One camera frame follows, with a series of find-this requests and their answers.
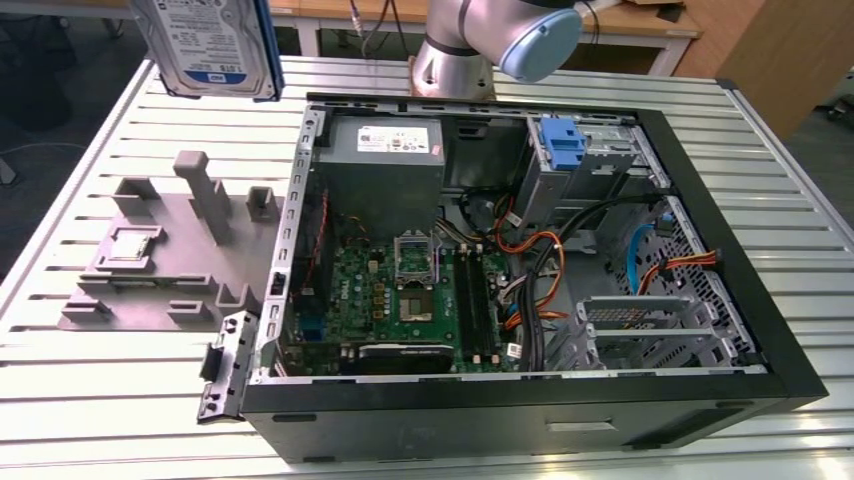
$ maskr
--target motherboard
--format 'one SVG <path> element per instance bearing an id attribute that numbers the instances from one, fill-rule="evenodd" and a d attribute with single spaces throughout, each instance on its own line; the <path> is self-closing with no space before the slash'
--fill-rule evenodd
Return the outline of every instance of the motherboard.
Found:
<path id="1" fill-rule="evenodd" d="M 406 240 L 414 239 L 359 242 L 335 252 L 328 311 L 296 314 L 301 342 L 287 347 L 291 374 L 347 374 L 365 355 L 380 358 L 376 373 L 435 370 L 436 362 L 448 362 L 450 372 L 512 370 L 491 302 L 507 279 L 503 255 Z"/>

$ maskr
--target metal bracket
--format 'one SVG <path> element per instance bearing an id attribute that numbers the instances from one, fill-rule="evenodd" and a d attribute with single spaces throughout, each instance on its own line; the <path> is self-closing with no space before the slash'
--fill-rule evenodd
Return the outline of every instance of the metal bracket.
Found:
<path id="1" fill-rule="evenodd" d="M 237 312 L 225 317 L 216 343 L 208 344 L 199 376 L 207 381 L 196 422 L 241 422 L 240 403 L 249 374 L 257 316 Z"/>

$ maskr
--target blue cable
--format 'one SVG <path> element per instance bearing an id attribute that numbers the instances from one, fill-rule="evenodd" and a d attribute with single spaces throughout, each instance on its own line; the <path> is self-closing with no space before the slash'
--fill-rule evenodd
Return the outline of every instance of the blue cable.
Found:
<path id="1" fill-rule="evenodd" d="M 631 235 L 628 241 L 628 249 L 626 250 L 626 278 L 628 279 L 628 289 L 634 295 L 638 292 L 638 263 L 635 262 L 635 255 L 638 254 L 638 243 L 646 234 L 647 230 L 652 230 L 652 224 L 647 223 L 638 227 L 635 233 Z"/>

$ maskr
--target metal table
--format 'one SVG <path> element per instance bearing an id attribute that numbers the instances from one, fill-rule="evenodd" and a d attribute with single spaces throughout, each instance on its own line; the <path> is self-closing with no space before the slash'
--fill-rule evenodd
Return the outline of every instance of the metal table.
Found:
<path id="1" fill-rule="evenodd" d="M 830 391 L 796 413 L 750 420 L 678 450 L 285 465 L 247 423 L 195 424 L 199 361 L 212 334 L 56 330 L 117 212 L 104 196 L 123 176 L 149 176 L 159 191 L 183 191 L 172 157 L 197 149 L 227 190 L 269 185 L 281 194 L 305 92 L 408 92 L 400 62 L 293 57 L 283 63 L 288 87 L 279 103 L 168 97 L 152 63 L 143 63 L 0 288 L 4 479 L 308 473 L 376 479 L 399 478 L 402 470 L 444 478 L 847 478 L 854 236 L 740 94 L 708 80 L 562 72 L 534 86 L 496 75 L 496 89 L 502 100 L 667 114 Z"/>

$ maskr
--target blue drive bay latch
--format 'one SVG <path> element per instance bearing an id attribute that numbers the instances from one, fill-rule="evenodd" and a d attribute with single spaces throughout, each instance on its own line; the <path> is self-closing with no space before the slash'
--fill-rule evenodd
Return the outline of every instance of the blue drive bay latch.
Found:
<path id="1" fill-rule="evenodd" d="M 539 125 L 540 141 L 551 156 L 551 168 L 575 170 L 587 150 L 587 138 L 578 131 L 575 122 L 568 118 L 543 118 Z"/>

